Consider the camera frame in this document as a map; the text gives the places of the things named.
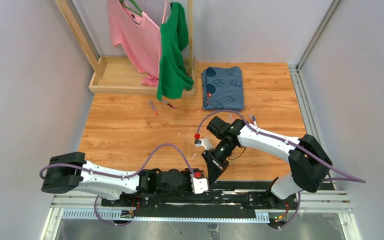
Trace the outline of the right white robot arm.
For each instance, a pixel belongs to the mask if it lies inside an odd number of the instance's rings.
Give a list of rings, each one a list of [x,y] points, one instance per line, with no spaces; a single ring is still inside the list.
[[[301,138],[285,136],[253,126],[243,119],[228,123],[218,116],[206,128],[220,141],[216,147],[209,147],[204,138],[195,134],[195,145],[205,148],[202,156],[209,184],[226,171],[228,157],[235,148],[256,149],[289,164],[290,172],[275,178],[264,192],[263,199],[267,202],[285,200],[302,191],[317,192],[333,165],[320,143],[309,134]]]

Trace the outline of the clear pen cap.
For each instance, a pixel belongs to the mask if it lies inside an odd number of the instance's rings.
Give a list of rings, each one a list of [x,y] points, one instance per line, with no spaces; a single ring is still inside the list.
[[[236,120],[235,115],[234,115],[233,113],[230,113],[230,114],[228,115],[227,122],[228,122],[229,124],[232,124],[235,120]]]

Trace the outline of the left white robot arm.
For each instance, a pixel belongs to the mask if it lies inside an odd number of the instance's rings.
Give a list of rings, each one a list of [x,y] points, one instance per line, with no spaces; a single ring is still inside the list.
[[[83,152],[54,156],[40,170],[42,192],[65,194],[78,191],[115,201],[122,194],[153,196],[162,192],[192,192],[201,194],[207,184],[201,174],[188,170],[158,168],[143,169],[138,174],[102,167],[85,159]]]

